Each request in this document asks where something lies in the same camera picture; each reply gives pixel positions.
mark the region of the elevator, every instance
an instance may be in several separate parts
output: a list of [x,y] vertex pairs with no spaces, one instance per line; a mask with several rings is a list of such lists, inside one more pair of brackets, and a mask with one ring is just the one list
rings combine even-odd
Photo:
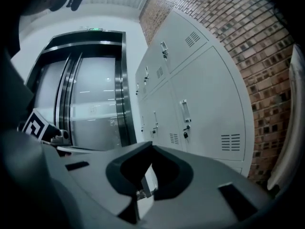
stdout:
[[136,143],[125,40],[124,32],[102,29],[53,37],[26,81],[35,96],[24,120],[36,109],[68,131],[72,146],[90,150]]

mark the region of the brick wall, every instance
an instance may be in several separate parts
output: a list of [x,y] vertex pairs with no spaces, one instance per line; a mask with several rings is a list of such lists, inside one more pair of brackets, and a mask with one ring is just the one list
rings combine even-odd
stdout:
[[249,179],[263,185],[283,146],[290,116],[292,37],[275,17],[270,0],[148,0],[140,15],[148,44],[172,8],[206,27],[236,63],[254,115]]

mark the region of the exit sign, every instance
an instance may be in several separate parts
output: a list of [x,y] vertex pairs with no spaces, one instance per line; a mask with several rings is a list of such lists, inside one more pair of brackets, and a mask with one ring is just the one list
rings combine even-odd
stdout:
[[102,31],[102,28],[89,28],[90,31]]

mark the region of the vent grille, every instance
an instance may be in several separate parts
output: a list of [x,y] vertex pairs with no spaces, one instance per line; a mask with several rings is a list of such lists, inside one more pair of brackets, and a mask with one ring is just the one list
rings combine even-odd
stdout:
[[157,77],[158,79],[163,75],[163,69],[162,67],[160,67],[158,70],[157,70]]
[[221,135],[223,151],[240,151],[240,134]]
[[179,138],[177,134],[170,133],[170,139],[171,139],[171,143],[179,144]]
[[186,39],[185,42],[189,47],[192,47],[195,42],[198,42],[198,40],[200,39],[200,36],[198,36],[198,34],[196,32],[192,32],[191,35],[189,35]]

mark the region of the white wall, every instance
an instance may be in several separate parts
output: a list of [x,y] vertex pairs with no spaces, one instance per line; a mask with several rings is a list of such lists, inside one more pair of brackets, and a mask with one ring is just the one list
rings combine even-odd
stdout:
[[132,116],[136,138],[138,142],[143,141],[141,133],[141,120],[138,101],[135,95],[135,73],[147,50],[147,44],[143,35],[139,21],[136,20],[136,14],[133,11],[118,8],[124,12],[130,12],[130,18],[120,18],[114,16],[103,16],[97,13],[96,4],[92,15],[90,9],[92,5],[84,6],[78,13],[70,9],[62,9],[54,13],[45,15],[37,19],[34,23],[25,28],[23,37],[20,41],[21,50],[12,58],[12,62],[26,81],[28,75],[35,64],[35,61],[48,44],[50,39],[62,33],[77,31],[80,27],[89,26],[103,28],[106,30],[125,31],[126,32],[126,51],[127,51],[127,73],[130,91],[130,100],[132,107]]

